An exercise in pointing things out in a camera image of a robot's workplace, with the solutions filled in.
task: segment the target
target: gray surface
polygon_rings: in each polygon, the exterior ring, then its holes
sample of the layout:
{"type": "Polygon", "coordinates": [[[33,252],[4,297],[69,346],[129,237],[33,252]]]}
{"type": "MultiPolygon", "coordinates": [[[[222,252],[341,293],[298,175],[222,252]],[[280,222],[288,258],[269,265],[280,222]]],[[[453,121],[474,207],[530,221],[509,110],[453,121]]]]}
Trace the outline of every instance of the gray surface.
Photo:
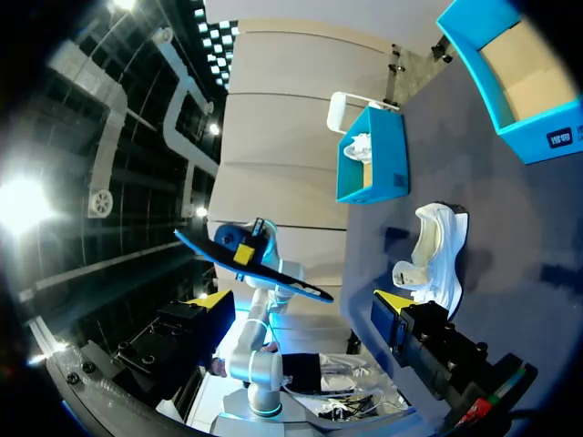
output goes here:
{"type": "Polygon", "coordinates": [[[410,259],[419,231],[414,210],[443,200],[469,212],[458,258],[464,297],[460,331],[538,368],[518,408],[539,408],[566,377],[583,331],[583,154],[523,165],[499,138],[461,61],[403,108],[411,194],[351,206],[341,312],[404,396],[426,419],[447,412],[411,369],[400,369],[370,322],[375,288],[401,294],[391,269],[410,259]],[[408,238],[395,239],[399,232],[408,238]]]}
{"type": "MultiPolygon", "coordinates": [[[[396,102],[401,107],[449,64],[442,60],[435,61],[432,54],[419,56],[405,48],[397,47],[397,50],[400,51],[401,55],[399,57],[390,55],[389,64],[403,66],[405,71],[398,71],[397,73],[389,71],[385,97],[389,101],[396,102]]],[[[451,45],[445,52],[452,57],[457,56],[454,47],[451,45]]]]}

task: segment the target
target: blue box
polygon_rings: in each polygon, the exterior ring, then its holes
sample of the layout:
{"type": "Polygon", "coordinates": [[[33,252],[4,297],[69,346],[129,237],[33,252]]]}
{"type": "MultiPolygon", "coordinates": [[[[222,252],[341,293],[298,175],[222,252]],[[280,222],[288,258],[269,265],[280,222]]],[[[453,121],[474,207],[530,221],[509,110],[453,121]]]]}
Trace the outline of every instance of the blue box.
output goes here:
{"type": "Polygon", "coordinates": [[[455,0],[437,25],[457,50],[486,103],[496,133],[525,164],[583,151],[583,98],[516,121],[495,73],[479,51],[520,21],[505,0],[455,0]]]}
{"type": "Polygon", "coordinates": [[[336,201],[374,203],[409,194],[409,169],[403,116],[366,107],[338,144],[336,201]],[[344,148],[353,137],[371,134],[373,184],[363,188],[363,164],[347,158],[344,148]]]}

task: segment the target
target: ceiling light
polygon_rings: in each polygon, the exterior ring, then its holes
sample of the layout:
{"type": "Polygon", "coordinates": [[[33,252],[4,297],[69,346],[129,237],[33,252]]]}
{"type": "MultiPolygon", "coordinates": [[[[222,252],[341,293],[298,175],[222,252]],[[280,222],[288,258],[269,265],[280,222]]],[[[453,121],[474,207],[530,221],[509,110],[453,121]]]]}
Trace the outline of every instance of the ceiling light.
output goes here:
{"type": "Polygon", "coordinates": [[[127,11],[131,10],[136,3],[136,0],[113,0],[113,3],[122,9],[126,9],[127,11]]]}
{"type": "Polygon", "coordinates": [[[213,123],[212,125],[209,126],[209,132],[212,135],[218,135],[220,133],[219,126],[217,126],[216,123],[213,123]]]}
{"type": "Polygon", "coordinates": [[[0,223],[15,235],[53,216],[40,184],[16,179],[0,188],[0,223]]]}
{"type": "Polygon", "coordinates": [[[197,208],[197,211],[196,211],[197,217],[207,217],[207,214],[209,214],[209,212],[207,211],[206,208],[204,208],[204,207],[197,208]]]}

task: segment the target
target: white shoe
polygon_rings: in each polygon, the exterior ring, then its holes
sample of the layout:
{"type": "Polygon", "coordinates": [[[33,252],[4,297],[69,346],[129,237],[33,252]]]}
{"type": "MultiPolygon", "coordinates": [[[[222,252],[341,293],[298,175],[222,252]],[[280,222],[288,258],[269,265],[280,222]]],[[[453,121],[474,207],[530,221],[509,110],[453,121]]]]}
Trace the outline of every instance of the white shoe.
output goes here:
{"type": "Polygon", "coordinates": [[[415,215],[421,220],[421,232],[411,260],[399,261],[393,268],[393,284],[411,290],[417,303],[434,300],[454,314],[462,298],[462,286],[455,275],[455,258],[465,244],[468,216],[455,214],[441,203],[419,208],[415,215]]]}

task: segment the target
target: pipe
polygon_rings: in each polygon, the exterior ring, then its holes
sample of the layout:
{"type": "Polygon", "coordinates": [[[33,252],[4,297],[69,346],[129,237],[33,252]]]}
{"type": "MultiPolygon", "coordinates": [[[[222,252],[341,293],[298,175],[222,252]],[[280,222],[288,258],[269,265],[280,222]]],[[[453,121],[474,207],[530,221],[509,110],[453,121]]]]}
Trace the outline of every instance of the pipe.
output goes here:
{"type": "Polygon", "coordinates": [[[170,149],[174,150],[188,161],[193,161],[198,167],[202,168],[215,178],[219,170],[219,165],[176,130],[176,122],[178,121],[180,110],[182,109],[182,104],[184,103],[187,94],[192,96],[194,101],[203,111],[208,102],[200,92],[194,79],[189,76],[188,69],[172,45],[172,37],[172,30],[169,27],[166,27],[165,29],[160,28],[158,32],[152,36],[152,41],[179,79],[179,83],[176,86],[174,95],[170,99],[164,117],[163,137],[170,149]]]}
{"type": "Polygon", "coordinates": [[[189,161],[184,177],[184,188],[182,189],[182,209],[180,216],[183,218],[193,217],[195,211],[192,210],[192,179],[194,178],[194,162],[189,161]]]}
{"type": "Polygon", "coordinates": [[[118,82],[70,40],[56,51],[48,66],[109,108],[89,182],[89,217],[95,217],[90,215],[91,196],[102,189],[109,190],[113,159],[128,112],[128,96],[118,82]]]}

